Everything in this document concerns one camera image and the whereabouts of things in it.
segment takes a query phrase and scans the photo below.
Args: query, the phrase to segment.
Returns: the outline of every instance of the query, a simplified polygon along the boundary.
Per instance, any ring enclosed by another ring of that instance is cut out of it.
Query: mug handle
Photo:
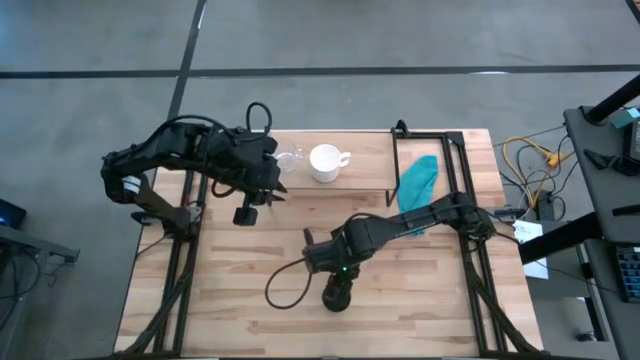
[[[351,153],[345,152],[340,154],[340,167],[345,167],[349,165],[351,161]]]

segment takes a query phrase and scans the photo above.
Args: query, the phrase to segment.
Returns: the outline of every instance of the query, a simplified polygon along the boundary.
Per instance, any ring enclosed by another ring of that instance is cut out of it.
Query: white label
[[[516,228],[516,230],[514,231],[514,235],[521,244],[524,244],[529,240],[533,240],[538,236],[542,236],[542,225],[540,224],[516,220],[513,226]],[[547,258],[542,258],[540,260],[524,265],[524,273],[529,277],[548,280],[549,271],[547,270],[546,266]]]
[[[122,178],[122,184],[124,185],[124,189],[134,192],[136,194],[140,192],[141,183],[142,181],[140,181],[140,179],[138,179],[135,176],[127,176]]]

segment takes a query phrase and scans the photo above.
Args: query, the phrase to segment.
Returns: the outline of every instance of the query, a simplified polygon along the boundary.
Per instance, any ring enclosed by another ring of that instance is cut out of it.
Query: concrete floor
[[[3,1],[0,71],[178,70],[196,3]],[[638,35],[622,0],[209,0],[193,68],[627,64],[640,56],[629,46]],[[242,124],[246,105],[260,100],[274,128],[389,128],[402,118],[415,128],[489,128],[497,143],[560,125],[564,109],[593,104],[633,76],[198,78],[188,80],[180,113]],[[1,81],[0,197],[29,211],[28,232],[82,249],[55,287],[35,290],[21,358],[106,355],[140,228],[132,207],[104,195],[100,157],[166,119],[176,79]],[[564,135],[535,140],[555,148]],[[529,171],[542,168],[533,152],[523,159]],[[505,190],[517,205],[517,189]],[[592,209],[578,170],[562,196],[566,219]],[[549,309],[546,301],[536,309]],[[546,348],[580,346],[545,336],[555,314],[538,311]]]

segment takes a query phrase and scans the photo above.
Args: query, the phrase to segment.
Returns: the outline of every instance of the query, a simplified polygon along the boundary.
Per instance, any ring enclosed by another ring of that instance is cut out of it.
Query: towel
[[[423,156],[400,177],[398,189],[398,207],[407,212],[431,203],[433,186],[438,177],[438,160],[433,155]],[[419,230],[412,235],[424,234]]]

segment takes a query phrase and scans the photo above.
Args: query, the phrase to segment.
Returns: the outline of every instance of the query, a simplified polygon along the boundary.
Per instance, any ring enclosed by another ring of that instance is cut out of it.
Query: wooden tabletop
[[[505,203],[487,130],[462,130],[473,183],[482,207]],[[350,151],[345,143],[341,151]],[[438,157],[439,175],[433,199],[449,193],[441,144],[435,140],[400,140],[400,171],[423,155]],[[462,188],[462,177],[458,182]],[[178,204],[184,174],[159,170],[156,191]],[[184,356],[196,357],[429,357],[477,356],[466,283],[456,233],[446,226],[425,235],[390,242],[362,264],[351,306],[342,313],[324,308],[320,294],[327,274],[317,274],[305,299],[291,310],[276,310],[264,299],[264,286],[280,266],[301,257],[302,229],[316,242],[357,211],[390,216],[384,192],[363,189],[292,190],[287,201],[258,209],[253,227],[237,227],[232,218],[242,194],[207,197],[193,282]],[[162,236],[157,227],[144,230],[140,248]],[[500,305],[536,347],[541,340],[517,246],[501,238],[487,243]],[[162,296],[170,241],[138,259],[116,341],[116,350],[132,343],[157,310]],[[272,299],[295,300],[307,278],[304,265],[274,280]],[[493,343],[488,311],[485,327]],[[173,336],[170,318],[167,341]]]
[[[396,186],[393,164],[393,143],[390,132],[344,131],[272,131],[271,136],[285,148],[301,149],[304,159],[295,170],[280,175],[287,189],[352,189],[390,190]],[[349,165],[340,169],[340,176],[328,184],[311,176],[309,154],[320,144],[330,144],[341,152],[350,152]]]

